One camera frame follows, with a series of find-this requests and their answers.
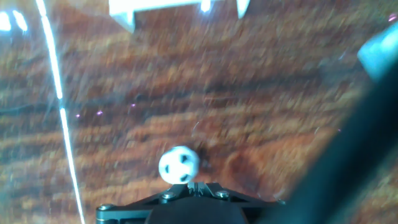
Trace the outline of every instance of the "screw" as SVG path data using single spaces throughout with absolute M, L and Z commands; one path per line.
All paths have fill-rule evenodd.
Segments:
M 164 199 L 171 199 L 174 197 L 175 197 L 175 193 L 173 193 L 173 192 L 166 192 L 162 195 L 162 198 L 164 198 Z
M 216 196 L 219 198 L 228 198 L 229 197 L 229 192 L 226 190 L 219 190 L 216 192 Z
M 112 207 L 114 207 L 113 204 L 103 204 L 103 205 L 99 206 L 98 209 L 103 211 L 103 210 L 108 210 L 108 209 L 110 209 Z

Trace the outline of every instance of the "white light streak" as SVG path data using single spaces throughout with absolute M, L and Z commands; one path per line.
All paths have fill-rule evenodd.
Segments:
M 57 54 L 55 53 L 55 43 L 54 36 L 52 35 L 50 22 L 47 16 L 42 17 L 42 23 L 44 28 L 45 38 L 47 40 L 47 45 L 49 47 L 50 61 L 51 61 L 51 69 L 54 76 L 55 82 L 55 91 L 57 92 L 58 99 L 62 99 L 62 88 L 61 88 L 61 78 L 60 78 L 60 70 L 57 62 Z
M 15 20 L 17 21 L 17 25 L 19 26 L 19 28 L 21 28 L 22 31 L 27 31 L 27 24 L 24 16 L 15 10 L 13 10 L 12 13 L 15 17 Z
M 45 6 L 43 0 L 36 0 L 37 7 L 39 8 L 40 15 L 46 16 L 47 12 L 45 11 Z
M 10 19 L 8 18 L 8 15 L 5 12 L 0 12 L 0 30 L 3 31 L 11 30 Z
M 66 114 L 64 108 L 60 109 L 60 114 L 61 114 L 63 138 L 65 140 L 65 148 L 67 150 L 67 157 L 68 157 L 70 175 L 72 176 L 73 188 L 75 189 L 75 195 L 76 195 L 76 201 L 77 201 L 77 209 L 78 209 L 79 214 L 80 214 L 81 223 L 85 224 L 85 219 L 84 219 L 84 216 L 83 216 L 83 209 L 81 207 L 79 189 L 78 189 L 78 186 L 77 186 L 75 165 L 73 164 L 72 148 L 70 146 L 67 114 Z

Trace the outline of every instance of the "small white ball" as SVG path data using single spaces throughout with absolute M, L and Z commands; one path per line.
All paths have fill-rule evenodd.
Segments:
M 159 161 L 159 174 L 169 184 L 186 184 L 198 171 L 198 154 L 187 146 L 173 147 Z

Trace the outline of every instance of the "wooden floor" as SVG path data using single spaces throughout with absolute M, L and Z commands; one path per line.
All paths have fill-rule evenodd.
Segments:
M 161 155 L 187 145 L 197 181 L 287 198 L 372 83 L 356 53 L 389 26 L 390 0 L 252 0 L 137 12 L 132 34 L 108 1 L 46 0 L 63 98 L 35 1 L 0 35 L 1 223 L 80 223 L 60 119 L 86 223 L 102 203 L 165 190 Z M 363 193 L 352 223 L 397 223 L 398 162 Z

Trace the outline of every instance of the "white plastic part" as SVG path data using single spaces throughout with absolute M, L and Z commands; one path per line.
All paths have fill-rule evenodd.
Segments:
M 358 59 L 369 76 L 379 81 L 398 60 L 398 22 L 368 40 L 359 50 Z
M 199 157 L 187 146 L 173 147 L 159 161 L 159 174 L 169 184 L 186 184 L 198 174 Z
M 200 4 L 201 10 L 203 12 L 207 12 L 211 10 L 211 1 L 229 0 L 109 0 L 109 15 L 126 30 L 129 32 L 134 32 L 134 29 L 136 28 L 134 12 L 150 11 L 154 9 L 177 7 L 189 4 Z M 250 0 L 236 0 L 239 19 L 243 18 L 245 15 L 249 3 Z

